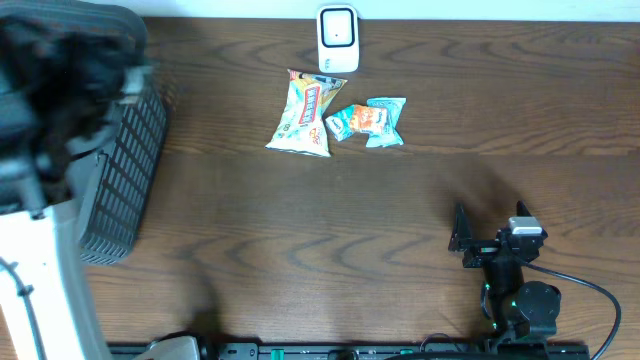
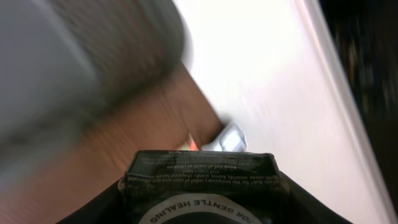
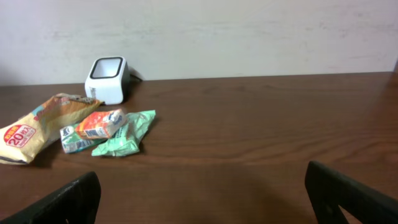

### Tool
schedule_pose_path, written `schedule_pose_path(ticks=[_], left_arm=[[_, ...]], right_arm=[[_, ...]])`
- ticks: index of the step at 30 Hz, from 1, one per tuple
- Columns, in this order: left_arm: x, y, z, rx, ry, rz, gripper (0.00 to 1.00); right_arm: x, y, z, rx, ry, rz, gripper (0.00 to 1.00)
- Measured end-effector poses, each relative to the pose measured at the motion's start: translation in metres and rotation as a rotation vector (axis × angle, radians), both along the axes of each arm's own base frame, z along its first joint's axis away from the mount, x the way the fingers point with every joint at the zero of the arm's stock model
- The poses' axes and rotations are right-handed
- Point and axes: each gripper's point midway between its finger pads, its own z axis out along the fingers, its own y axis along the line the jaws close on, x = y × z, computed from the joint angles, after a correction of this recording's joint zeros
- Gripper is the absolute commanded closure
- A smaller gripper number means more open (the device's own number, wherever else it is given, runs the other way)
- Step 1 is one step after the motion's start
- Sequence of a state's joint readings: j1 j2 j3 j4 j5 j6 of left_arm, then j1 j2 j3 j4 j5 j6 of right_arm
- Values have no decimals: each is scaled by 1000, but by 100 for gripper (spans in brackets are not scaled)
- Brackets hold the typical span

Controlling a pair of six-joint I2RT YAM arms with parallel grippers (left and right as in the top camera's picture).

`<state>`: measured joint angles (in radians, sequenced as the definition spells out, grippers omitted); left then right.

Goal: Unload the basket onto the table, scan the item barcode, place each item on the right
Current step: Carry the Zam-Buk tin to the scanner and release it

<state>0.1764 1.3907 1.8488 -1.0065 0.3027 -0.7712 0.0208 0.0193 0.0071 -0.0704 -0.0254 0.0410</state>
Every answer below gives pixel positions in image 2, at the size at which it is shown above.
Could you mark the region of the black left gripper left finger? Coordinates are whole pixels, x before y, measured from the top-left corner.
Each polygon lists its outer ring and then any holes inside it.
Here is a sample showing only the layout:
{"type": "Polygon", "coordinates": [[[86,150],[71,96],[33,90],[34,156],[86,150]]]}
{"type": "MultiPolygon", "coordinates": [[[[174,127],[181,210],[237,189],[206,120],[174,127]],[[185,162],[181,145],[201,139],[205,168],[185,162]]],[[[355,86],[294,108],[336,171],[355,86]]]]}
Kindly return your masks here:
{"type": "Polygon", "coordinates": [[[118,224],[124,223],[123,197],[116,181],[93,200],[60,220],[58,224],[118,224]]]}

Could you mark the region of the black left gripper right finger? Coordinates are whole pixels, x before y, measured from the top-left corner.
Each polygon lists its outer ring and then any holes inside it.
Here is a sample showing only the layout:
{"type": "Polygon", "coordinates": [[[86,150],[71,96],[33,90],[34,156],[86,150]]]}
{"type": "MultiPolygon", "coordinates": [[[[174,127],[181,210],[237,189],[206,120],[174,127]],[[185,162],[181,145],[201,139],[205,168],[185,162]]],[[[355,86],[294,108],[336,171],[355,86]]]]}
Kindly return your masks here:
{"type": "Polygon", "coordinates": [[[296,224],[351,224],[299,184],[280,171],[283,183],[289,189],[288,223],[296,224]]]}

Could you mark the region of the dark green ointment box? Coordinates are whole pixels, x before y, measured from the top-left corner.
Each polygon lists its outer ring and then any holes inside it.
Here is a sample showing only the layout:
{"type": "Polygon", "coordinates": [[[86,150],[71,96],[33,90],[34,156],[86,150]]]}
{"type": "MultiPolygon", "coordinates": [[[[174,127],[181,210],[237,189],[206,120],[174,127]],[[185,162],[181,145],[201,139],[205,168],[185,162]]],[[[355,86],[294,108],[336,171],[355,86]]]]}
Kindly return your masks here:
{"type": "Polygon", "coordinates": [[[288,223],[272,154],[139,151],[118,188],[130,223],[288,223]]]}

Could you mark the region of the yellow white snack bag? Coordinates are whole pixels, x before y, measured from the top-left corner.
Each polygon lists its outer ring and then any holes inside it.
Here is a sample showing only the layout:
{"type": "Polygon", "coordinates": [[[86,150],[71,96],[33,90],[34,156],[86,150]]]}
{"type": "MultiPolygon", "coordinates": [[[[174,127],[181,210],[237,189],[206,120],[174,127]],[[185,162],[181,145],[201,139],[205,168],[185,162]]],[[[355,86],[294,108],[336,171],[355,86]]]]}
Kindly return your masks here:
{"type": "Polygon", "coordinates": [[[193,139],[192,135],[189,133],[186,141],[182,143],[181,146],[177,148],[178,151],[199,151],[195,140],[193,139]]]}

